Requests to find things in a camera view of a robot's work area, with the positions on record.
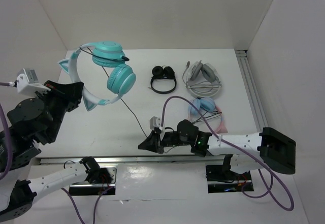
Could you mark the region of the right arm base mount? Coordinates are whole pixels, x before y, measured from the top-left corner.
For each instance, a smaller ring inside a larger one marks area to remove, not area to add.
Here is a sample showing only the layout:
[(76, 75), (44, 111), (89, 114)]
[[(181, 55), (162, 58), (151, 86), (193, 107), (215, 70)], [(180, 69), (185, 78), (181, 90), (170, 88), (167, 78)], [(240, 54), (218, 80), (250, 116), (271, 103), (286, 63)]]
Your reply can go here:
[(221, 165), (206, 165), (205, 168), (209, 194), (241, 192), (242, 187), (244, 191), (254, 191), (250, 172), (224, 171)]

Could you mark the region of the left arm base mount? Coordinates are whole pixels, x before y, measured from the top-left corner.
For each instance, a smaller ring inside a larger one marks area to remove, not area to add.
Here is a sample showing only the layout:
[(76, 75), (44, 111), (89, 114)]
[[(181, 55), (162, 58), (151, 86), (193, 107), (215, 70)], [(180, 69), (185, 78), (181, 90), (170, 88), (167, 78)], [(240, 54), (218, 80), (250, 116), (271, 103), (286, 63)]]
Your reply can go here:
[(88, 181), (73, 183), (68, 192), (71, 196), (112, 196), (116, 193), (117, 166), (101, 166), (99, 177), (91, 183)]

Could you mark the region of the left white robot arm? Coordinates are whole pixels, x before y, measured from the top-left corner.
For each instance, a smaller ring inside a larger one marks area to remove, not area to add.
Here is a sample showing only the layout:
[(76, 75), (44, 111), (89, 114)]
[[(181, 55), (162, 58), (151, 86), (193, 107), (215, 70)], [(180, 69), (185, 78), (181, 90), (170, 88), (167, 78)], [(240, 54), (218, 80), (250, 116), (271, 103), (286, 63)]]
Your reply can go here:
[(94, 183), (101, 168), (92, 156), (82, 158), (56, 173), (20, 180), (23, 168), (41, 153), (35, 145), (56, 140), (64, 115), (78, 108), (84, 84), (46, 81), (7, 114), (1, 113), (1, 221), (25, 214), (43, 197), (73, 183)]

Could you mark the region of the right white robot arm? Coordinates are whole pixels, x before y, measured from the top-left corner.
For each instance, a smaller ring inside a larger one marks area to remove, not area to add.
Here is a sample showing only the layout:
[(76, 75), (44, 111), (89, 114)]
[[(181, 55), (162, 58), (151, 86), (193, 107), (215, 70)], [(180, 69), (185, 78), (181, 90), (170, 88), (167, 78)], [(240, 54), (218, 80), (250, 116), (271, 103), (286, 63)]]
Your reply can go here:
[(286, 175), (296, 172), (296, 142), (272, 127), (248, 135), (213, 135), (200, 131), (187, 119), (167, 132), (157, 120), (151, 119), (151, 133), (138, 145), (139, 150), (163, 154), (167, 147), (190, 146), (196, 156), (223, 155), (221, 172), (226, 179), (261, 168)]

